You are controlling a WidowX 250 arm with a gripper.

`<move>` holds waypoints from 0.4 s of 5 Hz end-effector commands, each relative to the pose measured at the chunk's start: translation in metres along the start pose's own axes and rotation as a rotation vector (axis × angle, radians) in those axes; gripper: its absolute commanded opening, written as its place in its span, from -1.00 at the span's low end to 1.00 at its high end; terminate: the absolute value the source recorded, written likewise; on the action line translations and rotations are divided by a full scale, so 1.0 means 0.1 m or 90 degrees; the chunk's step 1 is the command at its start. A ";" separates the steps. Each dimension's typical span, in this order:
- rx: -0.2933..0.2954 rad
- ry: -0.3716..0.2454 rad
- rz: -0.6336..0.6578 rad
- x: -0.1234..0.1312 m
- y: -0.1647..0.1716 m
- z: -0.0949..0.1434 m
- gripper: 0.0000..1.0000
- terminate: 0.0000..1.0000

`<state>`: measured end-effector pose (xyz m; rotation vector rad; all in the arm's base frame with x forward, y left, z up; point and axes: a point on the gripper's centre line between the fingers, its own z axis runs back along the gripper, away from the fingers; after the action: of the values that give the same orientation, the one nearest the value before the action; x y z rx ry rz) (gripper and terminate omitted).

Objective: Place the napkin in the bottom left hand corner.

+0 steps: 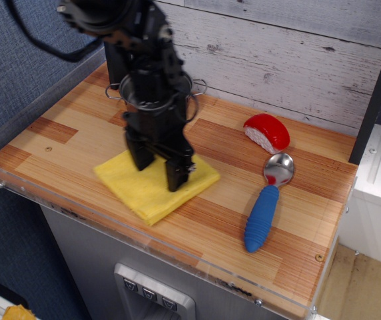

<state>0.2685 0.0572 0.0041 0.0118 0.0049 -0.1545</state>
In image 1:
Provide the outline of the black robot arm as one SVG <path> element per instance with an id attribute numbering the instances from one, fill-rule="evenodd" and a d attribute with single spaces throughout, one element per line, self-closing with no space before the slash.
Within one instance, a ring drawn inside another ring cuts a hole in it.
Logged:
<path id="1" fill-rule="evenodd" d="M 127 74 L 119 93 L 132 110 L 123 113 L 125 138 L 138 170 L 159 155 L 170 191 L 194 170 L 194 150 L 183 133 L 192 94 L 165 14 L 153 1 L 61 1 L 58 11 L 82 33 L 111 44 Z"/>

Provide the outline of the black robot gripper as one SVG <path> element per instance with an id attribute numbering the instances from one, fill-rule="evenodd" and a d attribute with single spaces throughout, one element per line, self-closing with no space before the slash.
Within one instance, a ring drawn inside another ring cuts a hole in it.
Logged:
<path id="1" fill-rule="evenodd" d="M 165 168 L 169 191 L 175 192 L 186 183 L 196 170 L 192 162 L 194 153 L 183 130 L 187 118 L 186 96 L 174 96 L 173 104 L 160 111 L 123 113 L 126 121 L 126 142 L 135 167 L 142 171 L 160 155 L 167 161 Z"/>

